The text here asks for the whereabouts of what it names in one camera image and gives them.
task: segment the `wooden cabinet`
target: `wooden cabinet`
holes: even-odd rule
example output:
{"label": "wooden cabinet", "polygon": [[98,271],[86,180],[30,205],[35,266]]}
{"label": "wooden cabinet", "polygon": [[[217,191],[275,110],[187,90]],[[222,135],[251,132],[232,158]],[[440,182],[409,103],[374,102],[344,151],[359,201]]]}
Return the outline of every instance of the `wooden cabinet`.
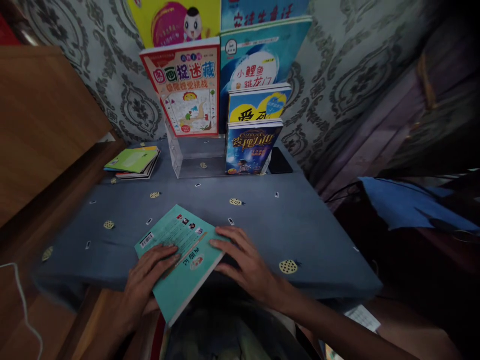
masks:
{"label": "wooden cabinet", "polygon": [[59,47],[0,47],[0,227],[112,125]]}

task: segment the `cartoon character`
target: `cartoon character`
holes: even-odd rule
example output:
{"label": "cartoon character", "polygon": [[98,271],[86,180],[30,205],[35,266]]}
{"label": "cartoon character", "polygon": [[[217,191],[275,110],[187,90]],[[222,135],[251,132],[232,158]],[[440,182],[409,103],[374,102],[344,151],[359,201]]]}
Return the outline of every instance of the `cartoon character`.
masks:
{"label": "cartoon character", "polygon": [[248,161],[247,160],[240,160],[238,162],[238,166],[240,167],[240,169],[238,169],[238,173],[241,174],[241,173],[248,173],[249,170],[252,168],[251,166],[248,166]]}
{"label": "cartoon character", "polygon": [[183,101],[193,101],[197,100],[197,94],[191,91],[187,91],[186,93],[183,94]]}
{"label": "cartoon character", "polygon": [[200,12],[196,7],[191,7],[186,12],[183,30],[185,31],[184,39],[186,42],[202,39],[202,18]]}

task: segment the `blue book cover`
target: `blue book cover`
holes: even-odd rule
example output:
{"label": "blue book cover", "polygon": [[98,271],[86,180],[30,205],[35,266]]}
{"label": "blue book cover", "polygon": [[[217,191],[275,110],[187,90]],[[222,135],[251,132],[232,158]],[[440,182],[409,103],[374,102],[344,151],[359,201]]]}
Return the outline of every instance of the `blue book cover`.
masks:
{"label": "blue book cover", "polygon": [[242,91],[230,94],[228,122],[248,122],[278,119],[284,112],[292,88],[286,86],[258,91]]}
{"label": "blue book cover", "polygon": [[138,258],[159,244],[178,246],[180,260],[153,288],[153,295],[169,327],[179,318],[225,254],[210,245],[213,238],[230,241],[216,234],[214,226],[175,205],[135,245]]}
{"label": "blue book cover", "polygon": [[281,119],[230,124],[226,145],[226,174],[260,174],[283,126]]}
{"label": "blue book cover", "polygon": [[310,0],[222,0],[221,30],[291,19],[307,13]]}
{"label": "blue book cover", "polygon": [[222,33],[220,131],[228,121],[229,91],[285,83],[312,25],[310,16]]}

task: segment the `blue tablecloth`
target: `blue tablecloth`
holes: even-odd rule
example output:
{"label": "blue tablecloth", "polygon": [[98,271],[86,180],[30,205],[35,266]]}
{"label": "blue tablecloth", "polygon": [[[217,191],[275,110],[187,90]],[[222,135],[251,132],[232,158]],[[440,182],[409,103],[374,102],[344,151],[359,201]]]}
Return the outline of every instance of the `blue tablecloth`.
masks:
{"label": "blue tablecloth", "polygon": [[[73,309],[80,306],[87,285],[123,290],[129,269],[138,261],[134,245],[176,204],[215,226],[228,225],[232,218],[276,274],[312,297],[341,299],[339,304],[351,308],[381,289],[379,279],[283,146],[294,173],[178,180],[167,142],[147,144],[152,145],[163,146],[163,152],[150,180],[111,184],[107,177],[86,197],[51,244],[51,258],[39,261],[33,272],[40,290]],[[152,199],[154,192],[162,194]],[[245,205],[232,205],[230,199]],[[113,230],[103,226],[109,220],[115,223]],[[300,269],[283,274],[279,263],[285,260],[300,262]],[[228,281],[214,272],[207,284]]]}

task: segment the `teal book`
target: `teal book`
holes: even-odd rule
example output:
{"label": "teal book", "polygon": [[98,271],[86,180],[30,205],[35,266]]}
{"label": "teal book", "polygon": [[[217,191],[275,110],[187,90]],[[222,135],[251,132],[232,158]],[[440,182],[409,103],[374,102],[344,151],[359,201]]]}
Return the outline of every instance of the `teal book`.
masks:
{"label": "teal book", "polygon": [[214,226],[175,205],[135,245],[139,259],[156,245],[178,246],[180,260],[153,288],[153,295],[169,327],[225,255],[210,245],[211,239],[230,241],[218,235]]}
{"label": "teal book", "polygon": [[272,87],[259,87],[254,90],[230,91],[228,122],[253,122],[278,119],[292,93],[288,83]]}
{"label": "teal book", "polygon": [[311,16],[262,23],[220,35],[220,132],[229,117],[229,92],[287,82],[312,25]]}

